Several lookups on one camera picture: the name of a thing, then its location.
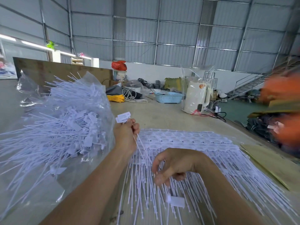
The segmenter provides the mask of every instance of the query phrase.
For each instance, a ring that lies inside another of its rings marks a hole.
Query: white machine
[[[188,114],[203,112],[209,105],[212,87],[209,83],[189,82],[183,111]]]

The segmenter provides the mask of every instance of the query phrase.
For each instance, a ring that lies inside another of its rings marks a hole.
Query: red plastic bag
[[[119,71],[126,71],[127,66],[125,65],[126,61],[113,61],[112,62],[112,68],[114,70],[119,70]]]

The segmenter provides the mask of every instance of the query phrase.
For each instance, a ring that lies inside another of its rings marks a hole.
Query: poster
[[[0,39],[0,80],[2,79],[17,79],[17,72],[15,65],[6,61],[4,48]]]

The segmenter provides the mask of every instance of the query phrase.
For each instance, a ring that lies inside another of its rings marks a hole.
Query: forearm
[[[261,225],[258,214],[234,190],[215,163],[204,154],[199,156],[199,161],[195,169],[208,191],[217,224]]]
[[[105,206],[130,155],[114,148],[100,165],[42,222],[48,224],[99,224]]]

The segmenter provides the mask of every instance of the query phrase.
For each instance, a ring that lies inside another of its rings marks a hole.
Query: green floor
[[[238,100],[227,100],[227,102],[220,102],[219,106],[221,108],[221,112],[226,112],[226,118],[231,121],[239,121],[244,125],[247,124],[247,116],[254,112],[260,111],[267,108],[267,106],[262,105],[260,103],[249,103]]]

